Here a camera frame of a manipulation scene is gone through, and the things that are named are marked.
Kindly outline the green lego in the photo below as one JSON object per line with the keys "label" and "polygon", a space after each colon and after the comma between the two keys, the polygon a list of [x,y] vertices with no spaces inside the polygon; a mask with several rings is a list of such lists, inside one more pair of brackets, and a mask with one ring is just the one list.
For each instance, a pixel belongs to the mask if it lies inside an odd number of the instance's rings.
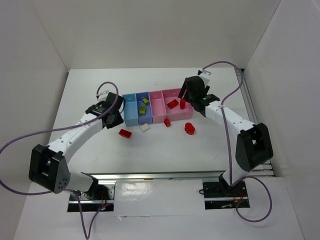
{"label": "green lego", "polygon": [[141,116],[145,116],[147,113],[147,107],[142,105],[139,107],[138,114]]}
{"label": "green lego", "polygon": [[148,106],[149,105],[149,100],[147,98],[143,98],[142,99],[142,102],[145,106]]}

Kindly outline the white square lego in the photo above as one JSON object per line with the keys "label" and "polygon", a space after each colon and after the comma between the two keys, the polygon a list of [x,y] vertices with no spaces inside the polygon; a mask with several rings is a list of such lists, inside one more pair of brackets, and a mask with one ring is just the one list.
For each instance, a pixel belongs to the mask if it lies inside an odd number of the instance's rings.
{"label": "white square lego", "polygon": [[148,123],[144,123],[139,127],[139,129],[142,133],[144,133],[150,129],[150,125]]}

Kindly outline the round red lego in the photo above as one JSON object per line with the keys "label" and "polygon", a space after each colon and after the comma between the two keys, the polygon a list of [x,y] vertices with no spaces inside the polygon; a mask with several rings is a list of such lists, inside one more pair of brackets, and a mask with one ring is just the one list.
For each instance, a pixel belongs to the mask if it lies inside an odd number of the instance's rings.
{"label": "round red lego", "polygon": [[185,125],[184,125],[184,131],[188,134],[188,135],[193,135],[196,131],[195,127],[190,123],[190,122],[187,122]]}

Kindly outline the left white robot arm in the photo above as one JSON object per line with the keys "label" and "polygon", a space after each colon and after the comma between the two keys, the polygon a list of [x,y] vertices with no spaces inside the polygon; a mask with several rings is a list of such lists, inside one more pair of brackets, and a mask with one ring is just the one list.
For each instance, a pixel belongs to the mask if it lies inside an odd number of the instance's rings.
{"label": "left white robot arm", "polygon": [[73,155],[102,129],[110,129],[124,122],[121,112],[125,107],[122,96],[110,92],[90,106],[72,129],[58,139],[31,151],[28,178],[45,189],[59,194],[62,191],[80,191],[94,197],[105,188],[88,173],[72,173],[68,164]]}

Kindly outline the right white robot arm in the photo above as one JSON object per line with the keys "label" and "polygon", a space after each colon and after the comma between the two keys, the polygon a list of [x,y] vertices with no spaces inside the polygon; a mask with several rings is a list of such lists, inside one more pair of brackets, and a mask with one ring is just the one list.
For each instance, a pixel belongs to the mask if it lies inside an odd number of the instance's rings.
{"label": "right white robot arm", "polygon": [[187,77],[178,97],[193,109],[224,127],[227,139],[229,169],[219,177],[226,188],[243,180],[253,169],[274,156],[268,127],[244,119],[220,100],[209,94],[209,80],[199,75]]}

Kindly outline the light blue bin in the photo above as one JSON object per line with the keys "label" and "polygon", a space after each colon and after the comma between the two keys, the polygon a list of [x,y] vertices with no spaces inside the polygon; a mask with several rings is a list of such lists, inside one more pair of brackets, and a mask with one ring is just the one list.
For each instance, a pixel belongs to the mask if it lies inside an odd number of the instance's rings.
{"label": "light blue bin", "polygon": [[124,94],[125,106],[123,111],[124,123],[127,127],[139,125],[138,102],[134,93]]}

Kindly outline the wide pink bin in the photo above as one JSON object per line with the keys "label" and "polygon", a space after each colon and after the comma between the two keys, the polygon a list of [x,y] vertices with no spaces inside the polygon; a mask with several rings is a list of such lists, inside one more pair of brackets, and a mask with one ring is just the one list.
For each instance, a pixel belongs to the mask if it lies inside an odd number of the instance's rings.
{"label": "wide pink bin", "polygon": [[[185,108],[180,108],[180,99],[178,95],[180,93],[180,88],[173,88],[173,89],[165,89],[162,90],[163,99],[164,99],[164,106],[166,110],[166,118],[172,121],[179,121],[179,120],[186,120],[193,117],[194,109],[190,103],[185,104]],[[173,100],[178,101],[178,105],[174,108],[170,109],[168,104]]]}

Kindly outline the dark blue bin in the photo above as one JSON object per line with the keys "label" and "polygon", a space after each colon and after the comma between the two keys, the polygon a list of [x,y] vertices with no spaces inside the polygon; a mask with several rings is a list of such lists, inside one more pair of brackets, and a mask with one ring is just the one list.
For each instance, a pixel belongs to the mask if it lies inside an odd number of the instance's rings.
{"label": "dark blue bin", "polygon": [[[137,112],[139,125],[151,124],[153,121],[150,96],[148,92],[136,93]],[[141,113],[141,107],[145,108],[144,114]]]}

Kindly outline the narrow pink bin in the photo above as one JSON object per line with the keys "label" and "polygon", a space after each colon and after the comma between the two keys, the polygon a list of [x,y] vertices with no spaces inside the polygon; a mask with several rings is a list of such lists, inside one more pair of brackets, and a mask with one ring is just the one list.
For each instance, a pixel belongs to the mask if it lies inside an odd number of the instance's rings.
{"label": "narrow pink bin", "polygon": [[152,123],[163,123],[166,118],[166,107],[162,91],[150,91],[149,100],[152,113]]}

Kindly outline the small red lego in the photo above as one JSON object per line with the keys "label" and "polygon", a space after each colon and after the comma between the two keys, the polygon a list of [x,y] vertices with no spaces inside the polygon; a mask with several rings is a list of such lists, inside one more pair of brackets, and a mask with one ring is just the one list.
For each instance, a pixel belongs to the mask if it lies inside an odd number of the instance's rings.
{"label": "small red lego", "polygon": [[165,126],[168,128],[168,127],[171,126],[171,121],[170,121],[168,118],[165,118],[165,119],[164,119],[164,124],[165,124]]}

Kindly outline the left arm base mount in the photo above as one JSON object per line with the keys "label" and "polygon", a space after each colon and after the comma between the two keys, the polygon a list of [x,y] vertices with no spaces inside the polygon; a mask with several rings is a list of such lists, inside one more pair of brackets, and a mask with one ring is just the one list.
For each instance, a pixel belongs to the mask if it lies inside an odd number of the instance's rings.
{"label": "left arm base mount", "polygon": [[79,198],[83,212],[96,212],[102,208],[102,212],[114,211],[114,196],[115,196],[115,182],[101,183],[102,187],[95,195],[89,195],[87,192],[76,190],[75,193],[71,192],[67,206],[67,212],[78,213],[80,211]]}

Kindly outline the aluminium front rail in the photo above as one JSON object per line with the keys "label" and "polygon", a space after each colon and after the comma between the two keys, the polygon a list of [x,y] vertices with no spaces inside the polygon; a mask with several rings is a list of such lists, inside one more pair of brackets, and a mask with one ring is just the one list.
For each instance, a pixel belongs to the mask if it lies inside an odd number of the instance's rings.
{"label": "aluminium front rail", "polygon": [[98,180],[170,180],[218,178],[222,171],[142,172],[142,173],[90,173]]}

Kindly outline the aluminium side rail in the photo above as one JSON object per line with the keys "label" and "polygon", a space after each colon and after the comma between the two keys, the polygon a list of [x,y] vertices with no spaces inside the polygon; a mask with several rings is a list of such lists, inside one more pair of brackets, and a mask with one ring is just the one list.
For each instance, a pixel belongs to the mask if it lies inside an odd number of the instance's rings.
{"label": "aluminium side rail", "polygon": [[244,78],[244,69],[235,70],[240,91],[244,97],[250,123],[239,128],[236,135],[235,160],[239,167],[249,173],[273,158],[274,152],[268,127],[258,122],[251,96]]}

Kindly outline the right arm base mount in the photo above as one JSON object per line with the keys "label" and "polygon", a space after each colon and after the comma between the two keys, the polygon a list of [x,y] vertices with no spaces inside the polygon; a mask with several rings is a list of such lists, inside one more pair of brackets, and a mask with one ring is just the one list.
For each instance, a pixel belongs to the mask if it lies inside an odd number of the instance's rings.
{"label": "right arm base mount", "polygon": [[204,197],[205,210],[225,210],[250,208],[246,184],[241,182],[237,187],[224,192],[219,183],[215,181],[203,182],[202,189],[198,191]]}

